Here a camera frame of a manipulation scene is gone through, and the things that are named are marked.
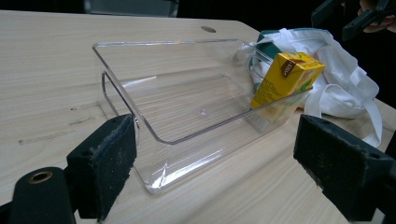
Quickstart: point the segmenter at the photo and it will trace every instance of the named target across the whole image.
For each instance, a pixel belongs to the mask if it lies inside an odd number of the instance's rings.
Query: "light wood tabletop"
[[[0,11],[0,204],[23,175],[65,168],[66,155],[106,121],[96,103],[94,43],[258,35],[239,21]],[[375,101],[384,151],[396,110]],[[301,113],[164,193],[150,194],[131,170],[105,223],[348,223],[292,157]],[[373,131],[368,116],[324,118],[358,137]]]

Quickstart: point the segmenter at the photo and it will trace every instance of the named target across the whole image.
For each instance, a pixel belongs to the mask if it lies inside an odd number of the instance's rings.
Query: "white fabric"
[[[272,42],[283,52],[305,52],[326,65],[302,104],[305,114],[321,118],[324,113],[355,119],[367,112],[375,131],[363,138],[363,141],[373,147],[379,146],[382,118],[374,102],[379,88],[358,66],[356,58],[346,52],[329,32],[313,28],[281,29],[279,33],[265,35],[264,39],[252,44],[268,42]],[[256,83],[258,78],[262,80],[268,66],[264,63],[253,63],[250,71]]]

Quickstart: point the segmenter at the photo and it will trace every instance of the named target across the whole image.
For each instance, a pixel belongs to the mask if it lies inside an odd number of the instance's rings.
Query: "black object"
[[[12,202],[0,206],[0,222],[76,223],[104,220],[136,158],[132,115],[110,119],[67,156],[67,167],[45,167],[22,177]]]
[[[336,6],[345,2],[345,14],[357,13],[360,8],[359,0],[326,0],[319,7],[312,11],[312,26],[317,27],[329,16],[333,14]],[[349,22],[343,28],[343,40],[352,39],[360,34],[371,23],[380,24],[385,17],[396,15],[396,2],[394,0],[379,0],[375,9],[367,9]]]
[[[348,221],[370,221],[379,208],[395,222],[391,156],[325,119],[301,115],[293,157]]]

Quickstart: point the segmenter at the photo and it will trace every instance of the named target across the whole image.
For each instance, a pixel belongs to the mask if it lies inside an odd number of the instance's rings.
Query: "white tote bag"
[[[382,137],[382,118],[374,98],[379,88],[358,66],[356,58],[346,52],[332,35],[320,29],[281,29],[263,31],[258,42],[251,43],[274,58],[276,51],[305,52],[326,64],[313,90],[301,104],[305,114],[321,118],[322,113],[355,119],[368,113],[374,131],[362,140],[373,147]],[[262,81],[267,63],[253,63],[250,72],[254,82]]]

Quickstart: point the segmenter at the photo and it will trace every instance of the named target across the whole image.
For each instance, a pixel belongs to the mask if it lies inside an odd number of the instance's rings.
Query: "clear plastic container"
[[[108,119],[134,115],[134,167],[151,193],[283,125],[305,95],[250,109],[249,62],[271,59],[237,39],[98,43],[93,50],[100,64],[98,103]],[[287,105],[292,108],[277,119],[262,113]]]

